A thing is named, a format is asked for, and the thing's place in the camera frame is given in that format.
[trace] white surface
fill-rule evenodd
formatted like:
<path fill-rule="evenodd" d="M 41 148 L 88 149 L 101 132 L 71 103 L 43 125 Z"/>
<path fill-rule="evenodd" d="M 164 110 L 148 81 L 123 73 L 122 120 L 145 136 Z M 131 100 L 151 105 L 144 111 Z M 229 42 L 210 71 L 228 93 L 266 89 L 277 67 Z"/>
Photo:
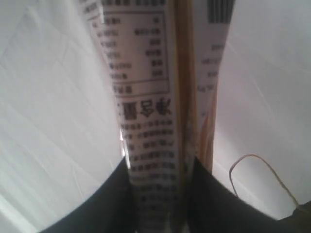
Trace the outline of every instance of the white surface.
<path fill-rule="evenodd" d="M 0 226 L 6 233 L 48 227 L 89 197 L 121 159 L 108 79 L 99 75 L 71 1 L 40 0 L 22 13 L 28 3 L 0 2 Z M 214 175 L 228 188 L 230 166 L 257 153 L 301 203 L 311 199 L 310 21 L 309 0 L 237 1 L 215 140 Z M 281 218 L 294 209 L 259 160 L 241 162 L 234 181 L 241 198 L 265 213 Z"/>
<path fill-rule="evenodd" d="M 0 221 L 12 232 L 61 219 L 121 160 L 102 73 L 70 1 L 24 11 L 0 58 Z"/>

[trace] clear plastic wrapper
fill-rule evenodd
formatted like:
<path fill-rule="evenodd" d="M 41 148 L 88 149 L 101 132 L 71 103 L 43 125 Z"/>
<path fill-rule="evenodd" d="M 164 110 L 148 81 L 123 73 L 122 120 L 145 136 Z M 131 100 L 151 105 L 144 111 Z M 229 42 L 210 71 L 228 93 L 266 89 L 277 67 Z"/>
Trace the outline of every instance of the clear plastic wrapper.
<path fill-rule="evenodd" d="M 211 167 L 215 111 L 209 109 L 233 1 L 79 0 L 79 6 L 116 97 L 138 232 L 181 232 L 194 156 L 209 158 L 204 164 Z"/>

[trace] thin wire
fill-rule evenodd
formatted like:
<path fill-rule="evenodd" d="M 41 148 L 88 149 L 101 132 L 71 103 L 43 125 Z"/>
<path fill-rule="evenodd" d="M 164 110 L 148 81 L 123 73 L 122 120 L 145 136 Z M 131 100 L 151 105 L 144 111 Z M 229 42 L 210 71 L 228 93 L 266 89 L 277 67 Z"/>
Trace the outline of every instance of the thin wire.
<path fill-rule="evenodd" d="M 296 208 L 299 209 L 299 210 L 302 210 L 302 211 L 304 211 L 304 212 L 306 212 L 306 213 L 309 214 L 308 211 L 306 211 L 306 210 L 304 210 L 303 208 L 301 208 L 301 206 L 299 205 L 297 199 L 296 199 L 296 198 L 294 197 L 294 195 L 290 192 L 290 190 L 286 187 L 286 185 L 283 183 L 283 181 L 282 181 L 281 178 L 278 176 L 278 174 L 276 173 L 276 171 L 270 166 L 270 164 L 268 164 L 268 162 L 266 162 L 263 158 L 261 158 L 259 155 L 256 155 L 256 154 L 247 154 L 247 155 L 242 156 L 240 159 L 238 159 L 238 160 L 231 166 L 231 168 L 230 168 L 230 170 L 229 170 L 230 182 L 231 182 L 231 185 L 232 185 L 232 187 L 233 187 L 233 191 L 234 191 L 234 193 L 235 193 L 235 195 L 236 195 L 237 197 L 239 197 L 239 196 L 238 196 L 237 190 L 235 189 L 235 186 L 234 186 L 233 181 L 232 181 L 232 171 L 233 171 L 233 169 L 235 168 L 235 166 L 236 166 L 239 162 L 241 162 L 243 159 L 245 159 L 246 157 L 256 157 L 256 158 L 259 158 L 260 160 L 262 160 L 262 161 L 268 166 L 268 168 L 271 170 L 271 172 L 274 174 L 275 178 L 277 179 L 277 181 L 279 182 L 279 184 L 281 185 L 281 187 L 286 191 L 286 193 L 288 194 L 288 196 L 291 197 L 291 199 L 293 200 L 293 202 L 294 202 Z"/>

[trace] barcode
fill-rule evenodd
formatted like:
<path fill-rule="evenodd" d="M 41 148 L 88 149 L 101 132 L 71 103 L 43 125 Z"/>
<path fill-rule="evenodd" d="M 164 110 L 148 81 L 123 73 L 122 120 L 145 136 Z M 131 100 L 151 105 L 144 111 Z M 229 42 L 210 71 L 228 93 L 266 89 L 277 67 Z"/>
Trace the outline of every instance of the barcode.
<path fill-rule="evenodd" d="M 230 23 L 235 0 L 207 0 L 209 23 Z"/>

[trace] brown wire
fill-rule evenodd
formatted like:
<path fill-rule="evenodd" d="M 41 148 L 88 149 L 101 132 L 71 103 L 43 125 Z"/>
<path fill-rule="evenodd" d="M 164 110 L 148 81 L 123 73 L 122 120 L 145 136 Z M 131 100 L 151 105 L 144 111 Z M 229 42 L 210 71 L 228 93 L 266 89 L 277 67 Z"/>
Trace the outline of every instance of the brown wire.
<path fill-rule="evenodd" d="M 283 181 L 282 181 L 281 178 L 278 176 L 278 174 L 276 173 L 276 171 L 270 166 L 270 164 L 268 164 L 268 162 L 266 162 L 263 158 L 261 158 L 259 155 L 256 155 L 256 154 L 247 154 L 247 155 L 242 156 L 240 159 L 238 159 L 238 160 L 231 166 L 231 168 L 230 168 L 230 170 L 229 170 L 230 182 L 231 182 L 231 185 L 232 185 L 232 187 L 233 187 L 233 191 L 234 191 L 234 193 L 235 193 L 235 195 L 236 195 L 237 197 L 239 197 L 239 196 L 238 196 L 237 190 L 235 189 L 235 186 L 234 186 L 234 184 L 233 184 L 233 182 L 232 182 L 232 171 L 233 171 L 233 169 L 235 168 L 235 166 L 236 166 L 240 161 L 242 161 L 243 159 L 245 159 L 246 157 L 256 157 L 256 158 L 259 158 L 260 160 L 262 160 L 262 161 L 268 166 L 268 168 L 271 170 L 271 172 L 274 174 L 275 178 L 277 179 L 277 181 L 279 182 L 279 184 L 281 185 L 281 187 L 286 191 L 286 193 L 288 194 L 288 196 L 291 197 L 291 199 L 293 200 L 293 202 L 294 202 L 296 208 L 299 209 L 299 210 L 302 210 L 302 211 L 304 211 L 304 212 L 307 212 L 307 213 L 309 214 L 308 211 L 306 211 L 306 210 L 304 210 L 303 208 L 300 207 L 300 205 L 299 205 L 297 199 L 296 199 L 296 198 L 294 197 L 294 195 L 290 192 L 290 190 L 286 187 L 286 185 L 283 183 Z"/>

